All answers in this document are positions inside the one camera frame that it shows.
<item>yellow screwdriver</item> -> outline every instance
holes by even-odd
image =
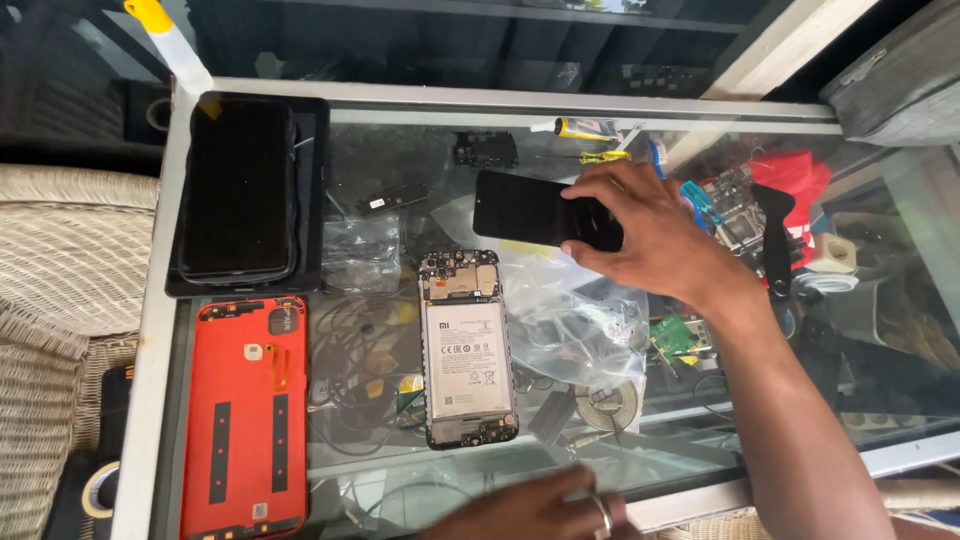
[[[575,160],[580,160],[580,163],[606,163],[607,161],[613,160],[632,160],[634,157],[630,155],[630,152],[620,152],[617,150],[610,150],[609,152],[598,152],[592,154],[591,152],[581,152],[580,156],[537,156],[538,158],[573,158]]]

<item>ring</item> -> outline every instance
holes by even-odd
[[[613,517],[610,515],[610,509],[607,508],[607,504],[603,502],[603,499],[594,493],[590,495],[593,497],[593,502],[597,505],[597,508],[600,508],[600,513],[603,514],[603,528],[599,528],[593,532],[593,538],[596,540],[607,540],[612,536],[613,529]]]

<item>toothbrush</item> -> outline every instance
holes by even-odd
[[[663,144],[662,140],[654,138],[647,141],[647,146],[650,147],[650,162],[653,163],[657,176],[661,180],[666,179],[663,169],[660,168],[661,165],[666,164],[666,145]]]

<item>battery label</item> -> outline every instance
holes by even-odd
[[[431,306],[427,321],[431,416],[510,410],[500,304]]]

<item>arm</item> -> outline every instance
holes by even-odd
[[[863,461],[787,345],[767,293],[677,204],[649,164],[590,168],[564,191],[596,197],[624,228],[615,254],[568,241],[564,252],[615,281],[673,296],[704,314],[727,369],[757,511],[775,538],[889,540]],[[678,260],[697,259],[694,264]]]

